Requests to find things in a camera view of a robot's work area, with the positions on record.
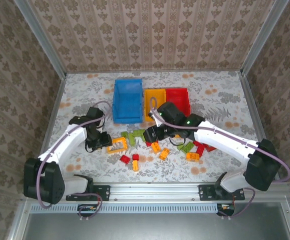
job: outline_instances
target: cable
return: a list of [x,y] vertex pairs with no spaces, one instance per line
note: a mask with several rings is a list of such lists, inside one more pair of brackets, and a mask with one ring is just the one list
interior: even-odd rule
[[51,149],[50,153],[45,157],[45,159],[42,161],[42,163],[40,164],[40,167],[39,167],[39,170],[38,170],[38,174],[37,174],[37,181],[36,181],[36,190],[37,190],[37,199],[38,199],[38,202],[39,202],[39,205],[44,208],[44,209],[48,209],[52,206],[52,204],[50,205],[44,205],[42,199],[41,199],[41,195],[40,195],[40,178],[41,178],[41,173],[43,171],[43,168],[44,168],[44,165],[46,164],[47,160],[50,158],[51,154],[53,154],[55,152],[55,150],[57,149],[57,147],[59,147],[59,145],[66,139],[67,136],[69,136],[71,133],[73,133],[76,129],[80,128],[80,127],[83,127],[85,125],[88,125],[88,124],[91,124],[91,123],[94,123],[94,122],[97,122],[107,116],[109,116],[112,112],[112,108],[111,108],[111,105],[109,104],[109,102],[107,101],[99,101],[97,103],[95,103],[93,105],[96,106],[98,104],[101,104],[101,103],[105,103],[109,106],[109,110],[106,112],[106,114],[104,114],[102,117],[100,118],[97,118],[97,119],[94,119],[94,120],[90,120],[90,121],[87,121],[87,122],[84,122],[76,127],[74,127],[73,129],[71,129],[66,135],[64,135],[60,140],[59,142],[57,142],[57,144]]
[[186,139],[185,139],[185,138],[183,138],[183,139],[184,139],[184,142],[183,142],[183,143],[181,143],[181,144],[175,144],[175,143],[173,143],[173,142],[171,141],[171,136],[169,137],[169,141],[170,141],[170,143],[173,144],[174,146],[181,146],[181,145],[184,145],[185,142],[186,142]]
[[101,129],[105,125],[105,122],[106,122],[106,118],[104,118],[103,124],[101,126],[96,127],[96,129]]
[[244,189],[247,189],[247,190],[252,191],[252,192],[253,192],[253,196],[251,196],[250,200],[248,201],[247,205],[244,207],[244,209],[243,209],[242,211],[240,211],[240,212],[238,212],[238,213],[236,213],[236,214],[234,214],[234,215],[232,215],[232,216],[228,216],[227,214],[225,214],[224,212],[219,211],[219,210],[218,210],[218,212],[221,213],[221,214],[223,214],[224,216],[226,216],[226,217],[228,217],[228,218],[230,218],[230,217],[234,218],[234,217],[238,217],[238,216],[241,215],[244,211],[246,211],[246,209],[249,207],[249,205],[251,204],[251,202],[254,200],[255,195],[256,195],[256,192],[255,192],[254,189],[251,189],[251,188],[249,188],[249,187],[245,187]]
[[[83,197],[83,196],[95,196],[95,197],[97,197],[97,198],[100,199],[100,203],[99,203],[99,205],[98,205],[96,211],[95,211],[95,212],[94,212],[90,217],[88,217],[88,218],[90,218],[90,219],[93,218],[95,215],[97,215],[97,213],[99,212],[101,206],[103,205],[103,199],[102,199],[102,197],[101,197],[99,194],[97,194],[97,193],[75,193],[75,194],[73,194],[73,195],[75,195],[75,196],[81,196],[81,197]],[[83,218],[83,216],[81,216],[81,211],[82,211],[82,209],[86,209],[86,208],[89,208],[89,206],[85,205],[85,206],[82,206],[82,207],[79,209],[78,215],[79,215],[79,217],[80,217],[81,219]]]
[[[155,107],[152,106],[152,101],[153,100],[155,102]],[[266,156],[268,156],[268,157],[270,157],[272,159],[274,159],[275,161],[279,162],[286,169],[287,176],[285,178],[283,178],[283,179],[275,180],[275,181],[273,181],[273,183],[282,183],[282,182],[286,182],[286,181],[288,181],[290,179],[290,169],[287,166],[287,164],[284,163],[282,160],[280,160],[278,157],[274,156],[273,154],[270,154],[270,153],[268,153],[268,152],[266,152],[266,151],[264,151],[264,150],[262,150],[260,148],[257,148],[255,146],[249,144],[249,143],[246,143],[243,140],[240,140],[240,139],[238,139],[238,138],[236,138],[234,136],[228,135],[228,134],[226,134],[224,132],[221,132],[221,131],[219,131],[217,129],[213,129],[213,128],[205,127],[205,126],[201,126],[201,127],[200,126],[190,126],[189,127],[189,126],[177,126],[177,125],[170,124],[170,123],[166,122],[160,115],[158,115],[154,111],[156,109],[156,107],[157,107],[157,100],[153,96],[151,97],[151,99],[149,101],[149,106],[150,106],[150,109],[151,109],[152,113],[154,114],[154,116],[156,118],[158,118],[166,126],[170,126],[172,128],[175,128],[175,129],[190,129],[190,130],[207,130],[207,131],[212,131],[214,133],[218,133],[218,134],[221,134],[221,135],[223,135],[223,136],[225,136],[225,137],[227,137],[229,139],[232,139],[232,140],[234,140],[234,141],[236,141],[236,142],[238,142],[238,143],[240,143],[242,145],[245,145],[247,147],[250,147],[250,148],[252,148],[252,149],[254,149],[254,150],[256,150],[256,151],[258,151],[258,152],[260,152],[260,153],[262,153],[262,154],[264,154],[264,155],[266,155]]]

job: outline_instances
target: yellow bin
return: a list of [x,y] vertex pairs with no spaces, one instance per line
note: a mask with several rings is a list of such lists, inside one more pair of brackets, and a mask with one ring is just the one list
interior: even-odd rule
[[144,116],[146,122],[151,122],[153,119],[148,116],[150,111],[149,100],[151,97],[155,97],[157,99],[157,108],[159,108],[163,103],[166,102],[166,90],[165,89],[145,89],[144,91]]

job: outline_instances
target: red block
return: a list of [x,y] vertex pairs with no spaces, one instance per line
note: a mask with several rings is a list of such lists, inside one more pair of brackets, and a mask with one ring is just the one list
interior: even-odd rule
[[150,142],[146,142],[146,146],[148,147],[150,147],[151,146],[151,143]]
[[213,146],[210,146],[210,145],[207,145],[207,144],[204,144],[204,146],[205,146],[205,148],[206,148],[207,152],[210,152],[210,151],[213,151],[213,150],[215,150],[215,149],[216,149],[215,147],[213,147]]
[[125,155],[122,155],[120,158],[120,161],[122,161],[124,164],[128,164],[130,161],[130,158]]
[[204,149],[205,149],[205,146],[203,144],[201,144],[197,150],[196,150],[196,153],[199,155],[199,157],[201,157],[203,155],[203,152],[204,152]]
[[133,160],[139,160],[139,155],[138,154],[133,154]]
[[198,146],[200,145],[200,143],[197,142],[197,141],[193,141],[193,144],[194,144],[196,147],[198,147]]

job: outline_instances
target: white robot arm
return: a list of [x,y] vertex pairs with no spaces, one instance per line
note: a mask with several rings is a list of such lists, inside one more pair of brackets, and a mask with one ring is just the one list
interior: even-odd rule
[[215,184],[219,196],[246,187],[266,191],[280,168],[280,163],[249,147],[254,146],[277,156],[274,146],[266,139],[261,142],[244,139],[216,127],[198,115],[191,114],[185,117],[171,102],[164,103],[149,115],[155,120],[156,126],[144,132],[147,142],[153,143],[177,134],[184,139],[189,138],[213,146],[241,162],[239,169],[224,172],[219,177]]
[[[25,196],[37,199],[37,177],[40,181],[39,192],[42,201],[51,204],[56,204],[63,196],[84,193],[93,187],[92,178],[87,176],[73,175],[70,178],[63,178],[59,165],[83,142],[85,142],[85,149],[87,150],[88,147],[92,151],[112,145],[111,137],[101,129],[104,121],[92,122],[103,115],[101,110],[91,107],[86,116],[75,116],[69,121],[62,136],[46,152],[38,158],[30,158],[26,161]],[[38,176],[38,169],[44,160],[46,163],[42,174]]]

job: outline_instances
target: lime green block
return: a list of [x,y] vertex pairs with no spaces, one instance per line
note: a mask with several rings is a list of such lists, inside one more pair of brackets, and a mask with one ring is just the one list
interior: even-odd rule
[[195,144],[193,144],[191,141],[189,142],[189,143],[187,143],[186,144],[186,146],[184,146],[182,149],[181,149],[181,151],[183,152],[183,153],[188,153],[188,152],[190,152],[190,150],[192,150],[192,148],[195,146]]
[[142,130],[141,129],[133,130],[133,136],[134,137],[140,137],[141,134],[142,134]]
[[183,148],[184,146],[185,146],[184,144],[179,145],[179,146],[177,146],[177,149],[178,149],[178,150],[182,150],[182,148]]
[[134,135],[134,137],[140,137],[142,139],[142,141],[145,142],[145,138],[144,138],[144,135],[143,135],[144,131],[145,131],[144,129],[134,130],[133,131],[133,135]]
[[128,137],[128,133],[126,131],[123,131],[121,133],[121,136],[124,137],[124,138],[127,138]]
[[130,146],[134,146],[136,144],[135,137],[132,133],[128,133],[128,139]]

